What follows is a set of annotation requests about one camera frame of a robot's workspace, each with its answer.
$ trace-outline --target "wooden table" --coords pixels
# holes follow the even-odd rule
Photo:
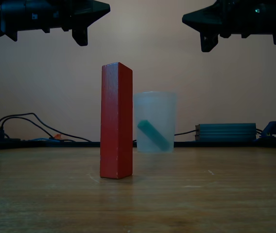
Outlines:
[[[134,151],[99,177],[99,149],[0,150],[0,233],[276,233],[276,149]]]

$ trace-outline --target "red wooden block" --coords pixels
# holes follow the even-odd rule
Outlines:
[[[100,176],[133,174],[133,71],[122,63],[103,66]]]

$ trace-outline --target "electrical cable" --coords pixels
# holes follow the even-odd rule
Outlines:
[[[63,133],[63,132],[61,132],[61,131],[59,131],[59,130],[56,130],[56,129],[54,129],[54,128],[48,126],[48,125],[45,124],[35,113],[24,113],[24,114],[15,114],[15,115],[5,116],[5,117],[2,117],[2,118],[0,119],[0,122],[1,122],[2,120],[4,120],[4,119],[8,118],[8,117],[12,117],[12,116],[13,116],[13,117],[20,117],[20,116],[27,116],[27,115],[33,115],[33,116],[35,116],[35,118],[36,118],[42,125],[44,125],[45,127],[49,128],[49,129],[51,129],[51,130],[54,130],[54,131],[57,132],[57,133],[63,134],[63,135],[68,136],[68,137],[78,138],[78,139],[85,140],[85,141],[87,141],[87,142],[91,142],[90,140],[88,140],[88,139],[86,139],[86,138],[77,137],[77,136],[73,136],[73,135],[70,135],[70,134],[67,134],[67,133]]]
[[[71,139],[63,139],[63,140],[59,140],[60,142],[76,142],[74,140]]]
[[[189,132],[184,132],[184,133],[177,133],[175,134],[175,136],[179,136],[179,135],[184,135],[184,134],[189,134],[189,133],[193,133],[193,132],[196,132],[197,130],[192,130],[192,131],[189,131]]]
[[[9,118],[7,118],[7,119],[5,119],[5,120],[3,121],[1,127],[3,128],[3,127],[4,127],[4,123],[5,123],[6,121],[10,120],[10,119],[23,119],[23,120],[26,120],[26,121],[28,121],[28,122],[34,124],[34,125],[37,126],[38,128],[40,128],[40,129],[43,130],[46,134],[48,134],[48,136],[50,136],[51,138],[53,138],[53,136],[52,136],[49,132],[47,132],[46,130],[44,130],[41,126],[35,124],[33,121],[31,121],[31,120],[29,120],[29,119],[27,119],[27,118],[24,118],[24,117],[17,117],[17,116],[9,117]]]
[[[59,140],[49,139],[49,138],[36,138],[29,141],[47,141],[47,142],[60,142]]]

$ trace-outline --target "green object in cup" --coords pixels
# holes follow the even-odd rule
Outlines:
[[[142,120],[137,125],[138,129],[140,129],[154,144],[156,144],[162,151],[169,150],[169,142],[164,138],[163,135],[157,131],[156,128],[148,121]]]

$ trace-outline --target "translucent plastic cup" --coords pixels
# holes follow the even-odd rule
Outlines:
[[[143,92],[134,95],[139,152],[172,152],[176,119],[175,93]]]

